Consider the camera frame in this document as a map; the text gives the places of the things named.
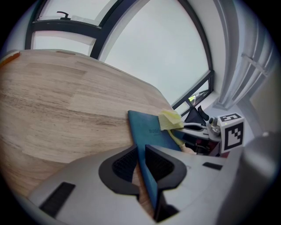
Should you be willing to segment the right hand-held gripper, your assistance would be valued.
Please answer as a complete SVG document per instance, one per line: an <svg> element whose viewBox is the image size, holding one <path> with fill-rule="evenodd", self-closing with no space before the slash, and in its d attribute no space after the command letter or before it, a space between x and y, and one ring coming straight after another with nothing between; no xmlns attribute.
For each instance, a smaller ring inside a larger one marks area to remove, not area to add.
<svg viewBox="0 0 281 225"><path fill-rule="evenodd" d="M245 118L238 113L210 117L204 123L184 123L175 136L198 155L220 156L244 143Z"/></svg>

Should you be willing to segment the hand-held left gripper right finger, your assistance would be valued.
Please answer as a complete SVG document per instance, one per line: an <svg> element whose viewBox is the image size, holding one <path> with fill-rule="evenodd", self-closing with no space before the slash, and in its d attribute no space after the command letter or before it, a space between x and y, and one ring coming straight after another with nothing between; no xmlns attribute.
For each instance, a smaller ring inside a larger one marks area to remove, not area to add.
<svg viewBox="0 0 281 225"><path fill-rule="evenodd" d="M215 225L219 206L212 197L212 184L225 165L225 158L192 155L156 145L145 146L145 165L152 177L151 200L158 225Z"/></svg>

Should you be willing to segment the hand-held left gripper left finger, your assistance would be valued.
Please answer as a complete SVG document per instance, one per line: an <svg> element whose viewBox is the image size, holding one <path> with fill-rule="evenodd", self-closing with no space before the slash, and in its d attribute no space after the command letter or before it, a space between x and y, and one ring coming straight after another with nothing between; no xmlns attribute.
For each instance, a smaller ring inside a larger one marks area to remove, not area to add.
<svg viewBox="0 0 281 225"><path fill-rule="evenodd" d="M66 225L153 225L132 183L136 164L135 145L85 156L43 181L29 199Z"/></svg>

